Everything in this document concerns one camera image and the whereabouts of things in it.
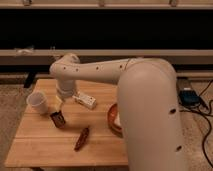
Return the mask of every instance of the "paper cup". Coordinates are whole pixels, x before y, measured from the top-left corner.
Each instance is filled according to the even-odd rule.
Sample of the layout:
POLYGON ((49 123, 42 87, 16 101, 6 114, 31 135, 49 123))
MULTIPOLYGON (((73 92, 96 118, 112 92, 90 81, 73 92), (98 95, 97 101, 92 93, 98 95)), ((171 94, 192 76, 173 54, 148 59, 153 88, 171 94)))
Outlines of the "paper cup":
POLYGON ((36 91, 27 97, 27 104, 30 105, 39 114, 45 114, 48 111, 47 98, 43 92, 36 91))

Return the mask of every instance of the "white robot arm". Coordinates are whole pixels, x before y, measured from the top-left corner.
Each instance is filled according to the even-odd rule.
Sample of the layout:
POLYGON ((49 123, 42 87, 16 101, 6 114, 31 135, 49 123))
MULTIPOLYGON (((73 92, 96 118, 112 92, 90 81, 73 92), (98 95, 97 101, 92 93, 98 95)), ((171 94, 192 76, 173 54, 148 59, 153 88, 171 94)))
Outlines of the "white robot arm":
POLYGON ((62 98, 75 80, 117 84, 117 103, 130 171, 187 171, 176 73, 162 59, 131 58, 80 64, 67 54, 50 67, 62 98))

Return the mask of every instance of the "black wall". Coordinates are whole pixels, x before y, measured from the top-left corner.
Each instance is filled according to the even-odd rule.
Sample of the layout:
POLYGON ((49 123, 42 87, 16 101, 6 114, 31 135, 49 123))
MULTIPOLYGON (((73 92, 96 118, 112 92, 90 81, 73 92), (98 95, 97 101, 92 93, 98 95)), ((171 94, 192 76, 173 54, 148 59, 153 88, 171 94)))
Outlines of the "black wall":
POLYGON ((0 49, 31 45, 36 49, 213 49, 213 11, 0 10, 0 49))

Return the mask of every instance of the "wooden surface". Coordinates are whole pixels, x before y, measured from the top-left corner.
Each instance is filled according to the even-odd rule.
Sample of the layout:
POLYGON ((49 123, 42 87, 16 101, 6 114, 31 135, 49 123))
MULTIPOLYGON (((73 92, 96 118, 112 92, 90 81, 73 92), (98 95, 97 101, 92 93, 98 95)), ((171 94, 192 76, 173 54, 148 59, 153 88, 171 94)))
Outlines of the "wooden surface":
MULTIPOLYGON (((6 167, 60 167, 60 166, 117 166, 127 165, 123 139, 116 137, 107 126, 107 111, 116 102, 116 86, 78 81, 78 89, 94 96, 98 105, 94 111, 69 99, 62 108, 67 121, 61 130, 54 127, 48 116, 42 117, 30 107, 26 108, 22 121, 9 151, 6 167), (85 147, 75 152, 74 144, 81 129, 90 125, 91 134, 85 147)), ((193 84, 200 92, 206 83, 193 84)), ((43 90, 53 106, 55 80, 39 80, 36 90, 43 90)), ((205 99, 213 97, 210 88, 205 99)), ((201 150, 201 140, 207 127, 205 121, 190 113, 181 113, 185 150, 189 171, 211 171, 201 150)), ((210 158, 213 137, 206 144, 210 158)))

